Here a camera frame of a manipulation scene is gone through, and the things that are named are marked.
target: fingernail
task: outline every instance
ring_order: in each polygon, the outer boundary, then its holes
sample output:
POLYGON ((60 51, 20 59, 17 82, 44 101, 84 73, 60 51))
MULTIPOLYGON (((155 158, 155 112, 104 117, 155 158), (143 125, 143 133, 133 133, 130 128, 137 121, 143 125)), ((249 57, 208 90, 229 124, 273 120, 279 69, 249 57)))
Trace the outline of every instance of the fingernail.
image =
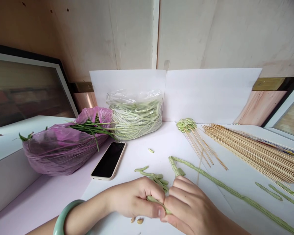
POLYGON ((159 218, 163 218, 165 216, 166 216, 166 212, 165 212, 164 208, 163 207, 159 208, 159 210, 158 210, 158 217, 159 218))

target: hand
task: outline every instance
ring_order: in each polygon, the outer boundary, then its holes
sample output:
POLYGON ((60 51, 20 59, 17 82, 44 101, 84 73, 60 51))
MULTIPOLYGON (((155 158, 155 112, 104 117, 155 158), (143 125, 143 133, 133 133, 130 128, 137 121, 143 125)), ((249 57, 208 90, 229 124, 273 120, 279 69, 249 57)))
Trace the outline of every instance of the hand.
POLYGON ((126 217, 142 215, 163 218, 166 215, 161 205, 146 200, 147 196, 153 196, 164 203, 165 198, 163 190, 146 176, 111 187, 107 193, 110 196, 111 211, 117 211, 126 217))
POLYGON ((162 222, 168 222, 187 235, 220 233, 221 212, 193 182, 178 176, 169 189, 164 205, 172 212, 162 222))

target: white paper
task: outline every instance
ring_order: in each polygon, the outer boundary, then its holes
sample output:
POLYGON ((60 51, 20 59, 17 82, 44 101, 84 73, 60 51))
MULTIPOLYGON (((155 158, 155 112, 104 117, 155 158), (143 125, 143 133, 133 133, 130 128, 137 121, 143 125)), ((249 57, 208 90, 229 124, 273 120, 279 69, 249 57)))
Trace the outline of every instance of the white paper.
POLYGON ((89 74, 99 107, 108 108, 107 93, 121 89, 134 94, 151 90, 165 92, 165 70, 99 70, 89 74))
POLYGON ((167 72, 163 121, 232 124, 247 103, 261 68, 167 72))

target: smartphone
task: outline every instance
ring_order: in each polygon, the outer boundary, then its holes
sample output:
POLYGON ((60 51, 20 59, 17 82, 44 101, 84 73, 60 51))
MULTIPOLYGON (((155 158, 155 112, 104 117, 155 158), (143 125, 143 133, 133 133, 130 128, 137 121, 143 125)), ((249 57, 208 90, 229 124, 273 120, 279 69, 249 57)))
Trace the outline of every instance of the smartphone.
POLYGON ((126 143, 112 142, 91 177, 98 180, 112 180, 118 169, 126 143))

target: phone screen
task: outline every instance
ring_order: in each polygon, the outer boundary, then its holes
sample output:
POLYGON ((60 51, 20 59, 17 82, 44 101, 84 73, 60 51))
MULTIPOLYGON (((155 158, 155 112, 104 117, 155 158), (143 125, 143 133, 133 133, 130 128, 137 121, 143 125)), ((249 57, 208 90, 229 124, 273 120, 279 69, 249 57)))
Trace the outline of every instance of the phone screen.
POLYGON ((91 175, 110 178, 124 149, 124 145, 124 143, 112 142, 91 175))

